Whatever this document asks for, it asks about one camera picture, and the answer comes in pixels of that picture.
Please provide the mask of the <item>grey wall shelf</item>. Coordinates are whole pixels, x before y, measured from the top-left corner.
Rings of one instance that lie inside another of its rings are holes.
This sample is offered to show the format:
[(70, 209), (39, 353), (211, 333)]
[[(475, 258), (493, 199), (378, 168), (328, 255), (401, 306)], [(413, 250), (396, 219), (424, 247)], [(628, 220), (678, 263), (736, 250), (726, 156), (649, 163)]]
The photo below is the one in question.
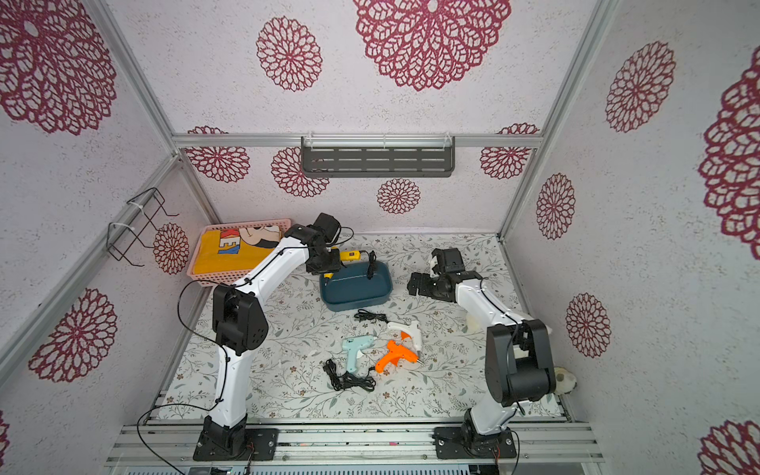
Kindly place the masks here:
[(308, 178), (448, 178), (455, 169), (452, 136), (301, 139)]

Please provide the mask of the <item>pink plastic basket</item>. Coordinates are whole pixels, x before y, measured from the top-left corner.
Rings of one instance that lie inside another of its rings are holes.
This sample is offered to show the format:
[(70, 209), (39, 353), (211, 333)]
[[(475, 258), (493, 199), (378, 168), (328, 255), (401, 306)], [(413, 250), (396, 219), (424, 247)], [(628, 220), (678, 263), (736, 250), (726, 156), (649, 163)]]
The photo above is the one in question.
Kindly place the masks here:
[(192, 253), (192, 259), (190, 260), (190, 265), (188, 266), (188, 269), (186, 271), (187, 275), (193, 280), (210, 280), (212, 282), (225, 283), (225, 284), (234, 283), (238, 279), (245, 277), (245, 275), (247, 275), (247, 273), (249, 273), (249, 271), (251, 271), (252, 269), (242, 270), (242, 271), (196, 274), (193, 272), (193, 264), (195, 263), (195, 259), (198, 255), (201, 235), (203, 235), (203, 233), (207, 231), (211, 231), (211, 230), (221, 230), (221, 229), (227, 229), (227, 228), (238, 228), (238, 227), (249, 227), (249, 226), (277, 226), (279, 227), (282, 234), (282, 238), (283, 238), (284, 233), (292, 226), (292, 221), (290, 219), (277, 219), (277, 220), (268, 220), (268, 221), (227, 223), (227, 224), (211, 225), (211, 226), (205, 227), (200, 234), (199, 243), (198, 245), (196, 245), (196, 249)]

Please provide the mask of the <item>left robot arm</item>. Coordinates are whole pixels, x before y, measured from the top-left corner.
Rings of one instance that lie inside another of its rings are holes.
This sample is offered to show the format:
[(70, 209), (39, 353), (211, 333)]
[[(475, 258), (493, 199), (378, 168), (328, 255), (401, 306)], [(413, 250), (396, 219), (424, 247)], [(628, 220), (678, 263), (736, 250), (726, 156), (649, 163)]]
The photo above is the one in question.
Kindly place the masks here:
[(277, 246), (244, 277), (213, 292), (215, 344), (219, 377), (213, 407), (208, 410), (193, 454), (195, 461), (228, 461), (254, 457), (247, 436), (247, 392), (253, 352), (263, 345), (269, 324), (263, 305), (299, 267), (321, 275), (340, 270), (340, 222), (322, 213), (311, 225), (295, 224)]

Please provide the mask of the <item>orange glue gun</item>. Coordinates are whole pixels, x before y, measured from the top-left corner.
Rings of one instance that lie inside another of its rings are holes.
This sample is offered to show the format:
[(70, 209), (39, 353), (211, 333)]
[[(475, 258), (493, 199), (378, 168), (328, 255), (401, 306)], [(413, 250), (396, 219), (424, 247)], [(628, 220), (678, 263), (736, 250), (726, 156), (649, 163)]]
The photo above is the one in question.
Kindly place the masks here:
[(388, 364), (397, 366), (400, 360), (411, 363), (419, 361), (419, 356), (413, 350), (406, 348), (403, 344), (397, 344), (393, 340), (389, 340), (387, 349), (388, 352), (375, 364), (374, 370), (377, 373), (383, 373)]

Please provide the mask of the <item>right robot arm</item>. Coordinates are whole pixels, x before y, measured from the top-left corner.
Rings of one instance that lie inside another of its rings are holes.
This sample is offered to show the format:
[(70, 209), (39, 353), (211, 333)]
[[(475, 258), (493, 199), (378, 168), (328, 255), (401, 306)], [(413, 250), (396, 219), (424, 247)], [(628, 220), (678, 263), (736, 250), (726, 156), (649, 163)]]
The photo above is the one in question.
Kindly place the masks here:
[(434, 249), (431, 272), (413, 273), (407, 289), (457, 304), (485, 332), (488, 394), (465, 411), (458, 429), (433, 430), (437, 458), (519, 460), (521, 441), (510, 421), (524, 411), (522, 402), (540, 401), (556, 388), (549, 328), (502, 303), (481, 274), (465, 268), (458, 249)]

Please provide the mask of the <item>dark teal storage box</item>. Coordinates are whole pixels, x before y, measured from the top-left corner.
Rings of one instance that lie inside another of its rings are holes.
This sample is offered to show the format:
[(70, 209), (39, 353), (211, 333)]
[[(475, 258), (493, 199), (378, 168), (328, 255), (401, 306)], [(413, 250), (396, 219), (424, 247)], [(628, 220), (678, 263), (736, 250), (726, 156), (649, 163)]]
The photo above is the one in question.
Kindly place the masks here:
[(320, 277), (321, 299), (332, 312), (358, 310), (386, 303), (393, 290), (389, 267), (374, 262), (372, 278), (368, 277), (369, 262), (346, 265), (330, 278)]

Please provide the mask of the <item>yellow glue gun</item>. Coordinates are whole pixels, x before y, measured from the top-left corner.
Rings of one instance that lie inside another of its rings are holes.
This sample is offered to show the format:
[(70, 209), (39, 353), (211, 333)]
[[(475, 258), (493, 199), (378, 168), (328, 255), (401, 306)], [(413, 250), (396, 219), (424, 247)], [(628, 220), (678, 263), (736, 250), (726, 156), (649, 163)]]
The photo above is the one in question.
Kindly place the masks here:
[(368, 264), (367, 278), (371, 279), (376, 269), (375, 251), (361, 251), (360, 249), (357, 249), (356, 251), (342, 251), (340, 253), (340, 261), (342, 262), (342, 264), (345, 264), (346, 262), (360, 261), (362, 257), (367, 257), (368, 259), (369, 264)]

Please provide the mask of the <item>yellow printed cloth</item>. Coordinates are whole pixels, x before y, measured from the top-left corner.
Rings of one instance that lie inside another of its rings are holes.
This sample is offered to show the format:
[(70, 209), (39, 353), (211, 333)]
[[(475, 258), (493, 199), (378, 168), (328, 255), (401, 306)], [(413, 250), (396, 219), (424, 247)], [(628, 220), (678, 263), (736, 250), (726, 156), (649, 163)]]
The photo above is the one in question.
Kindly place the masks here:
[(249, 226), (211, 230), (201, 235), (193, 264), (196, 274), (251, 270), (282, 238), (277, 226)]

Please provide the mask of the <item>white glue gun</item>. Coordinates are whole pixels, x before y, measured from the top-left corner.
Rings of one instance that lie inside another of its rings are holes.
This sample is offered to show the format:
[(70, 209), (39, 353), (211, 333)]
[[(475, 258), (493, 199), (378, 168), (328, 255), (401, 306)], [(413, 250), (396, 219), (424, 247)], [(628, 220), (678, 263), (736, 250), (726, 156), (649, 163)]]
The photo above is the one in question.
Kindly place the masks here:
[(417, 354), (420, 354), (423, 350), (423, 335), (420, 328), (420, 323), (417, 320), (413, 320), (409, 324), (402, 322), (391, 321), (389, 317), (384, 313), (370, 312), (365, 309), (359, 309), (353, 316), (360, 322), (380, 322), (384, 323), (389, 330), (398, 332), (403, 340), (412, 341), (413, 348)]

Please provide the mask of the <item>mint green glue gun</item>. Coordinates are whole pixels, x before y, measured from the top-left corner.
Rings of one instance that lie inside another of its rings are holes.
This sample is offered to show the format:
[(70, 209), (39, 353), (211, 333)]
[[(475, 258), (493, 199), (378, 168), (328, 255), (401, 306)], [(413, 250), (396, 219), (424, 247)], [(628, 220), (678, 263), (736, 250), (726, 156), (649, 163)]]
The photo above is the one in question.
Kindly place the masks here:
[(346, 353), (346, 371), (343, 374), (338, 373), (338, 366), (332, 358), (323, 363), (323, 370), (330, 378), (332, 389), (334, 391), (344, 391), (352, 388), (360, 388), (366, 392), (373, 392), (376, 388), (376, 381), (370, 375), (371, 370), (364, 376), (357, 373), (357, 361), (359, 355), (370, 348), (376, 340), (375, 336), (355, 336), (346, 338), (342, 341), (342, 350)]

